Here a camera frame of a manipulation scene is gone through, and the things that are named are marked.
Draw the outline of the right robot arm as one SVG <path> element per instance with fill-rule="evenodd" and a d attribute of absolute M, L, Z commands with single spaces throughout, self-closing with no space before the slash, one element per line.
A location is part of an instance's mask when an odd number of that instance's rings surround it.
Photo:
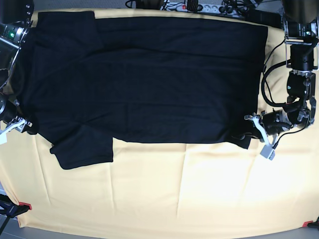
<path fill-rule="evenodd" d="M 0 2 L 0 89 L 9 83 L 22 45 L 32 25 L 34 1 L 2 0 Z M 0 94 L 0 120 L 6 124 L 1 136 L 13 129 L 30 131 L 32 123 L 17 110 L 18 103 Z"/>

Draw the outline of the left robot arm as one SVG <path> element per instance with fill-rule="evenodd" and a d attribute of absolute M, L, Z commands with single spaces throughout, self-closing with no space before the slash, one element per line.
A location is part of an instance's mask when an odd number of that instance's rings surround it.
<path fill-rule="evenodd" d="M 297 127 L 302 131 L 315 121 L 316 75 L 319 62 L 314 59 L 319 50 L 319 2 L 317 0 L 284 0 L 283 27 L 286 59 L 263 72 L 261 93 L 264 101 L 278 110 L 261 115 L 246 116 L 253 123 L 251 131 L 235 136 L 243 140 L 252 137 L 266 141 L 270 135 L 282 137 Z M 269 89 L 267 77 L 282 66 L 290 68 L 284 103 L 275 103 Z"/>

